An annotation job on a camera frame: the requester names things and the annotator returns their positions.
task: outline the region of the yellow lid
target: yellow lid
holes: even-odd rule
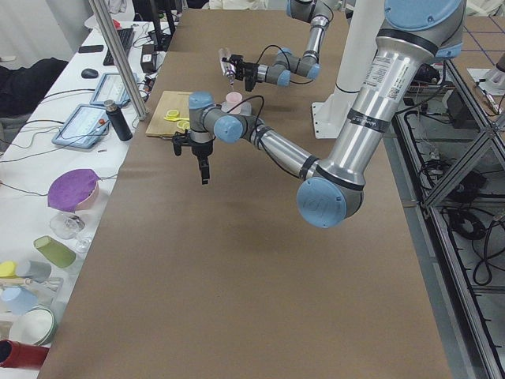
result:
[[[177,123],[177,127],[182,130],[189,129],[189,126],[190,126],[189,121],[186,120],[181,120]]]
[[[0,278],[16,278],[17,263],[5,261],[0,264]]]
[[[168,117],[168,118],[175,118],[175,117],[179,117],[180,113],[179,113],[179,110],[177,109],[170,109],[166,114],[165,114],[165,117]]]

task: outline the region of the white wall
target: white wall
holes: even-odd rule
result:
[[[88,0],[0,0],[0,56],[17,56],[2,65],[71,59],[88,35],[84,21],[91,15]]]

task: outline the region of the light blue joint cover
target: light blue joint cover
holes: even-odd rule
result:
[[[319,66],[319,63],[315,63],[314,66],[312,66],[309,72],[307,73],[307,78],[312,80],[316,79],[317,76],[319,75],[320,70],[321,68]]]
[[[215,136],[227,144],[234,144],[240,140],[243,133],[244,127],[242,123],[234,116],[222,116],[214,124]]]
[[[462,0],[386,0],[387,22],[407,32],[418,32],[445,21]]]
[[[189,109],[202,109],[214,104],[214,98],[210,92],[198,91],[189,95]]]
[[[283,47],[281,48],[279,51],[277,51],[277,55],[280,55],[280,54],[289,54],[289,55],[293,55],[293,53],[291,52],[291,49],[288,48],[288,47]]]
[[[324,178],[310,178],[297,192],[302,217],[315,227],[334,227],[346,218],[346,199],[340,189]]]
[[[279,78],[277,79],[277,85],[281,87],[287,87],[288,85],[290,85],[290,80],[291,80],[291,72],[285,69],[279,75]]]
[[[440,59],[452,59],[461,54],[461,49],[463,48],[463,43],[458,43],[457,45],[444,47],[436,52],[435,58]]]

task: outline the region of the blue cup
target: blue cup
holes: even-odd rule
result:
[[[23,287],[6,288],[0,297],[7,308],[17,315],[27,313],[39,301],[32,292]]]

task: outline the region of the aluminum pole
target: aluminum pole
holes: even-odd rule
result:
[[[142,97],[140,96],[137,81],[135,80],[132,69],[129,66],[128,57],[126,57],[125,50],[119,40],[118,33],[114,27],[114,22],[109,14],[109,9],[105,5],[104,0],[89,0],[89,4],[92,7],[98,25],[100,26],[103,38],[105,39],[105,44],[114,58],[114,64],[118,68],[119,75],[121,75],[130,101],[135,107],[135,112],[140,120],[144,120],[148,114],[148,110],[145,107]]]

